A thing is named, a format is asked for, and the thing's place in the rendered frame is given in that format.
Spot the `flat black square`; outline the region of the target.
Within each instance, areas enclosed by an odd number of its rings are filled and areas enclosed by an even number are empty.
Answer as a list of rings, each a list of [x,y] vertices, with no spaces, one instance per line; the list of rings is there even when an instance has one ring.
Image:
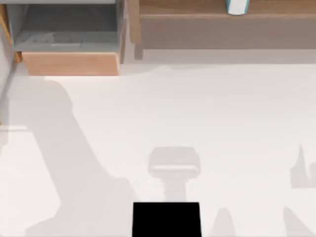
[[[135,202],[132,237],[202,237],[198,202]]]

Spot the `pale wooden drawer front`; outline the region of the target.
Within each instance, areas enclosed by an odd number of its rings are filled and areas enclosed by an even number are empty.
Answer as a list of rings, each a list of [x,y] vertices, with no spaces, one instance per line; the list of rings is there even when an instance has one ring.
[[[22,52],[32,76],[117,76],[120,54],[109,52]]]

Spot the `wooden open shelf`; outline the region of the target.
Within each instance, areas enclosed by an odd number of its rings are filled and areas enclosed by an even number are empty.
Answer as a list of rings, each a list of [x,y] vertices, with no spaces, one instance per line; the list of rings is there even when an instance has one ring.
[[[144,49],[316,49],[316,0],[250,0],[244,15],[225,0],[126,1],[138,59]]]

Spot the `white and teal cup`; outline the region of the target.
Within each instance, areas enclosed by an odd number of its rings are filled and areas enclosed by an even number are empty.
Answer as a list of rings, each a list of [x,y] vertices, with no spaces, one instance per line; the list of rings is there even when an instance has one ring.
[[[229,15],[244,15],[248,11],[250,0],[225,0]]]

